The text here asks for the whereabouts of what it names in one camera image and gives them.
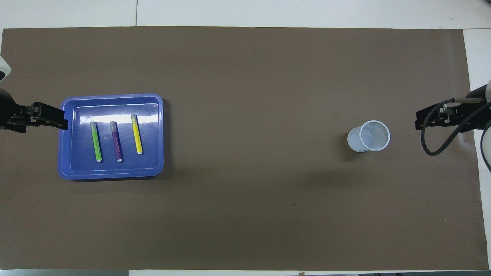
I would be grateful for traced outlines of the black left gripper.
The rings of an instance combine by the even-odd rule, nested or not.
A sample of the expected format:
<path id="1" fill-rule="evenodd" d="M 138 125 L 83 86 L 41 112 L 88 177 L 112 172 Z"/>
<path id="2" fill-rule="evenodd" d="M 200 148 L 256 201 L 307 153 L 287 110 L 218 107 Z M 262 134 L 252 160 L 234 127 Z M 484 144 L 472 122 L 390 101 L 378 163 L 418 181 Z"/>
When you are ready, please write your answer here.
<path id="1" fill-rule="evenodd" d="M 26 133 L 30 126 L 31 116 L 28 111 L 31 107 L 17 104 L 12 96 L 5 90 L 0 90 L 0 127 L 1 130 L 11 130 Z M 61 130 L 68 129 L 68 120 L 65 111 L 51 105 L 35 102 L 32 104 L 33 126 L 55 127 Z"/>

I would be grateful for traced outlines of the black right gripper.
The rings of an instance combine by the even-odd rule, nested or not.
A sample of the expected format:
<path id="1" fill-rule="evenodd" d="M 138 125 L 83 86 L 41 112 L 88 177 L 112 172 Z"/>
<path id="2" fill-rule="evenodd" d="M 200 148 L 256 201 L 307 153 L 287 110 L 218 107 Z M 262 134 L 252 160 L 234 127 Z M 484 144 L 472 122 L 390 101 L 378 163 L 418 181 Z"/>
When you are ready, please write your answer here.
<path id="1" fill-rule="evenodd" d="M 451 114 L 445 115 L 440 112 L 444 104 L 437 103 L 428 108 L 416 112 L 415 130 L 421 130 L 424 122 L 428 119 L 427 127 L 460 127 L 459 132 L 464 133 L 470 130 L 483 130 L 490 121 L 490 87 L 481 86 L 473 90 L 463 98 L 455 98 L 452 107 L 449 107 Z"/>

